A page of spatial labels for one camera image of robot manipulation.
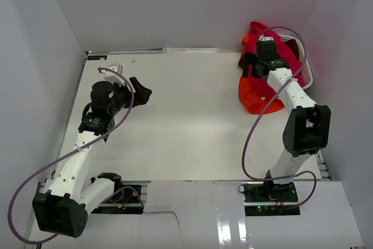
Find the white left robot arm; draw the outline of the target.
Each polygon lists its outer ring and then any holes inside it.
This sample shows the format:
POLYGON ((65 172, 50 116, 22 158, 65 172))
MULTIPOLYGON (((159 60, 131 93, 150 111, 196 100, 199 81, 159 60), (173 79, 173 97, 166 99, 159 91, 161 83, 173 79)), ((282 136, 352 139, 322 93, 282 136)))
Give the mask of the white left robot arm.
POLYGON ((101 173, 84 182, 99 151, 107 141, 105 133, 113 129, 115 115, 130 105, 144 105, 152 91, 142 86, 135 77, 130 84, 116 79, 96 82, 90 94, 91 102, 82 112, 81 123, 74 148, 56 179, 45 192, 38 192, 32 206, 40 230, 44 232, 79 237, 91 214, 105 200, 116 202, 122 198, 121 176, 101 173))

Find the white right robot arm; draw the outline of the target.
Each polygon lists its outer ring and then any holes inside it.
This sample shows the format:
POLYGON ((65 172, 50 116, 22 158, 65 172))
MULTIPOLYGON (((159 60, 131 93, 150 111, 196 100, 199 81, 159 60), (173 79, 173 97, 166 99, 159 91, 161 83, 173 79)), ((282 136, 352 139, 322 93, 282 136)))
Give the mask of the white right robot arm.
POLYGON ((256 51, 245 53, 242 75, 263 79, 275 91, 274 97, 289 111, 282 134, 284 149, 262 179, 267 183, 263 187, 264 197, 275 202, 284 195, 283 185, 300 176, 303 163, 326 147, 331 110, 327 105, 317 104, 304 92, 289 64, 280 58, 272 37, 260 36, 256 51))

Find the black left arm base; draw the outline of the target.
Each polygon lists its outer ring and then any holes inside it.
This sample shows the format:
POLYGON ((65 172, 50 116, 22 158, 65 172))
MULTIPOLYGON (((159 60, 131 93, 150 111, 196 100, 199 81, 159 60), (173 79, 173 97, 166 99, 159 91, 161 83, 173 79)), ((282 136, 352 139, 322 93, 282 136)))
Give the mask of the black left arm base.
POLYGON ((93 213, 108 215, 141 215, 143 206, 136 192, 130 188, 121 190, 105 201, 93 213))

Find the magenta t shirt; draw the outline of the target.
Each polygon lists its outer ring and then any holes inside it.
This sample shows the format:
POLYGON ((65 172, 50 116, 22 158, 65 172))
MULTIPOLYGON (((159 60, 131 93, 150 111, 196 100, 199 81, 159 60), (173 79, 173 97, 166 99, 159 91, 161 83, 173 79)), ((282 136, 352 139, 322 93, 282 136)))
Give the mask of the magenta t shirt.
POLYGON ((271 71, 290 70, 301 87, 305 86, 297 71, 302 63, 281 37, 259 22, 251 22, 247 36, 242 39, 243 49, 238 66, 243 69, 238 85, 238 97, 252 114, 259 114, 268 105, 277 90, 267 83, 271 71))

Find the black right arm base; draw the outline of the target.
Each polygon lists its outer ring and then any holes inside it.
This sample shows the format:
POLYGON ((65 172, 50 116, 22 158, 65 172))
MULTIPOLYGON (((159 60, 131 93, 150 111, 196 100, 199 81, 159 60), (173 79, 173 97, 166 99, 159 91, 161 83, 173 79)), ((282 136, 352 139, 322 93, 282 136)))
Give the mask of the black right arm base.
POLYGON ((298 196, 294 183, 273 185, 242 183, 238 192, 244 196, 246 217, 298 216, 298 196))

